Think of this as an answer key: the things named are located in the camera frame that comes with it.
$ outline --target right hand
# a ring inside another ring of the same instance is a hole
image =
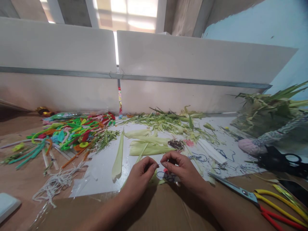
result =
[[[170,151],[163,156],[160,162],[168,169],[168,172],[177,175],[190,191],[195,194],[203,191],[202,187],[205,184],[205,180],[203,180],[202,176],[187,156],[177,151]]]

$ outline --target scissors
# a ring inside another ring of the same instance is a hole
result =
[[[234,184],[232,184],[231,182],[213,174],[213,173],[208,173],[211,177],[215,178],[217,181],[221,182],[222,184],[224,184],[225,186],[227,186],[228,188],[230,188],[231,190],[235,191],[236,193],[238,193],[239,195],[241,195],[242,197],[244,197],[245,199],[249,200],[250,202],[252,202],[260,211],[263,217],[265,217],[265,219],[267,219],[268,222],[271,223],[272,226],[275,227],[275,229],[277,229],[278,231],[284,231],[284,229],[278,225],[274,219],[282,221],[283,223],[294,227],[298,230],[302,230],[302,231],[308,231],[308,225],[301,222],[300,220],[296,219],[295,217],[293,217],[292,215],[290,215],[289,213],[285,212],[283,209],[281,209],[280,207],[278,207],[277,205],[275,205],[274,203],[272,203],[271,201],[267,200],[265,197],[261,196],[260,194],[268,194],[271,196],[276,197],[277,199],[281,200],[282,197],[280,197],[279,195],[267,191],[267,190],[256,190],[255,192],[248,192],[243,188],[240,188]],[[266,210],[265,208],[263,208],[259,203],[258,203],[258,199],[264,201],[265,203],[267,203],[268,205],[270,205],[271,207],[273,207],[274,209],[276,209],[278,212],[282,213],[283,215],[285,215],[287,218],[282,217],[280,215],[277,215],[275,213],[272,213],[268,210]],[[282,198],[281,201],[283,201],[284,203],[286,203],[287,205],[289,205],[288,201],[285,200],[284,198]],[[301,216],[306,216],[304,214],[303,211],[301,211],[300,209],[292,207],[290,206],[292,209],[294,209],[298,214],[300,214]]]

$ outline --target forearm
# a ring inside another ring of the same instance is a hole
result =
[[[130,208],[129,201],[120,193],[99,208],[76,231],[110,230]]]

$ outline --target white board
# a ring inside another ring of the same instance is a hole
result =
[[[113,32],[0,17],[0,66],[116,72]]]
[[[126,74],[267,84],[297,51],[120,30],[117,43],[120,71]]]
[[[206,113],[235,112],[242,108],[244,99],[230,95],[257,93],[258,89],[185,83],[121,80],[123,114],[163,111],[180,113],[185,106],[189,110]]]
[[[118,114],[117,80],[56,75],[0,73],[0,99],[34,111],[106,109]]]

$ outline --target hand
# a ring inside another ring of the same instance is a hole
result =
[[[184,156],[177,151],[170,151],[163,156],[160,162],[166,169],[168,169],[168,172],[177,175],[181,182],[190,191],[195,194],[202,193],[202,186],[204,185],[205,180],[203,180],[187,156]]]
[[[146,157],[134,164],[119,196],[125,197],[130,206],[134,206],[146,190],[157,168],[158,164],[150,157]]]

